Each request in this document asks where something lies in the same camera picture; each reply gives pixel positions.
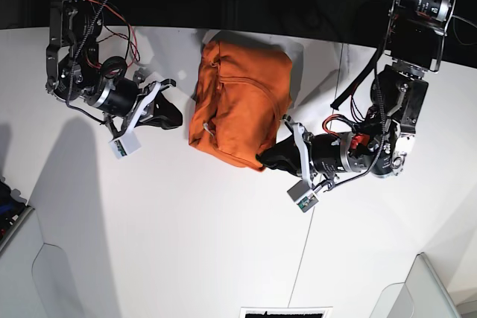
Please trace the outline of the grey panel bottom right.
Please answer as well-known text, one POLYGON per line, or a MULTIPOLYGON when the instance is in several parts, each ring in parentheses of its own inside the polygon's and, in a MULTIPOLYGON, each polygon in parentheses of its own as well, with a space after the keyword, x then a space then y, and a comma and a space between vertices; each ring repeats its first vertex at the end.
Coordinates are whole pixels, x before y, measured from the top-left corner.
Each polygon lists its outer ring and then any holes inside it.
POLYGON ((380 294, 371 318, 438 318, 459 317, 428 256, 420 253, 414 259, 403 282, 388 285, 380 294))

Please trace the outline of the grey panel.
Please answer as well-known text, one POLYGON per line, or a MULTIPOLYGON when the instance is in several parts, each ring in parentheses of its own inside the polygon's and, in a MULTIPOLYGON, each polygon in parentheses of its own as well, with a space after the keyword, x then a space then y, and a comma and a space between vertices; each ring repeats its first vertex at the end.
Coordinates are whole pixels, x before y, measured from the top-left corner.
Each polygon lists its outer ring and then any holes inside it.
POLYGON ((1 316, 83 316, 66 253, 44 241, 32 208, 1 240, 1 316))
POLYGON ((380 294, 371 318, 438 318, 459 317, 428 256, 420 253, 414 259, 403 282, 388 285, 380 294))

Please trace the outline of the grey panel bottom left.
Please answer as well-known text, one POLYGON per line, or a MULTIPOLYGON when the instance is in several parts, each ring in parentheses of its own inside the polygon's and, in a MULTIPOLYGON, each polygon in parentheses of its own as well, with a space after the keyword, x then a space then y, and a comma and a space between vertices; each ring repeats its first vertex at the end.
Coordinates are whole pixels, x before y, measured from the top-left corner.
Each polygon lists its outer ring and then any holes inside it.
POLYGON ((66 253, 44 241, 32 208, 1 240, 1 316, 83 316, 66 253))

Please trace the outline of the orange t-shirt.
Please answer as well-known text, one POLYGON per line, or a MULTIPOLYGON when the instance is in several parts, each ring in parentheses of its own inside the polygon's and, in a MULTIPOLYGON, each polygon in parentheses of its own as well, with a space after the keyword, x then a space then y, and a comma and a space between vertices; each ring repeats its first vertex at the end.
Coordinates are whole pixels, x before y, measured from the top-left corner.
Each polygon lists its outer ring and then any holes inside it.
POLYGON ((291 59, 279 49, 206 44, 189 145, 238 168, 264 171, 256 157, 276 143, 291 104, 291 70, 291 59))

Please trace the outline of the clutter bin left edge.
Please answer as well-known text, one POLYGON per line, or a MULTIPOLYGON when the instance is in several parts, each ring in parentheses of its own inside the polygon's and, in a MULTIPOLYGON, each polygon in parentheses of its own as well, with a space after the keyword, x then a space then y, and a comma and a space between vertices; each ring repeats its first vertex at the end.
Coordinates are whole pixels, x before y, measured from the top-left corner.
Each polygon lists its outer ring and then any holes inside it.
POLYGON ((27 205, 24 202, 13 197, 13 190, 5 182, 4 177, 1 177, 1 240, 7 236, 26 208, 27 205))

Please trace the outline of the white black calibration card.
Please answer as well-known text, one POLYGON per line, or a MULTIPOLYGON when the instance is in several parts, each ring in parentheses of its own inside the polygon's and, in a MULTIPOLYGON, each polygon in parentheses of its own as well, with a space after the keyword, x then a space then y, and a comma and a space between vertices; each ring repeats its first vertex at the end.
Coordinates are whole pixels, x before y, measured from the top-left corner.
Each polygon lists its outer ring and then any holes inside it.
POLYGON ((333 307, 316 307, 316 308, 252 308, 242 307, 240 309, 239 318, 248 317, 317 317, 327 318, 332 316, 333 307))

